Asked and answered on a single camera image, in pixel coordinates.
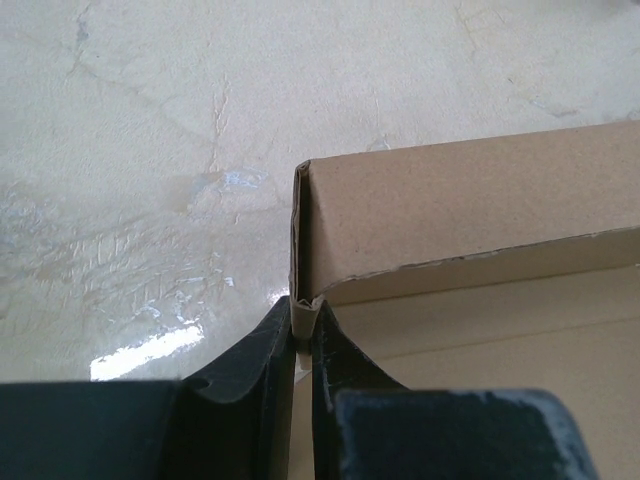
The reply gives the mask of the cardboard box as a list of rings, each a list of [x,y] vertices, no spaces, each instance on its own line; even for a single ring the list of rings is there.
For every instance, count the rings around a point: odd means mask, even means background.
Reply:
[[[290,291],[417,388],[541,388],[639,475],[639,124],[343,155],[295,172]]]

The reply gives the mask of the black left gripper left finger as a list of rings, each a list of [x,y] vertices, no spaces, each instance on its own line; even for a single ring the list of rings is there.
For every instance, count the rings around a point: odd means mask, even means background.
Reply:
[[[295,348],[287,297],[182,380],[9,383],[5,479],[284,479]]]

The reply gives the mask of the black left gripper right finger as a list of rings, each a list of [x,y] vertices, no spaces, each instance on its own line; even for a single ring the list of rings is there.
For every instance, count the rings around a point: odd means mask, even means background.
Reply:
[[[311,340],[318,479],[596,479],[572,415],[538,389],[411,390],[322,304]]]

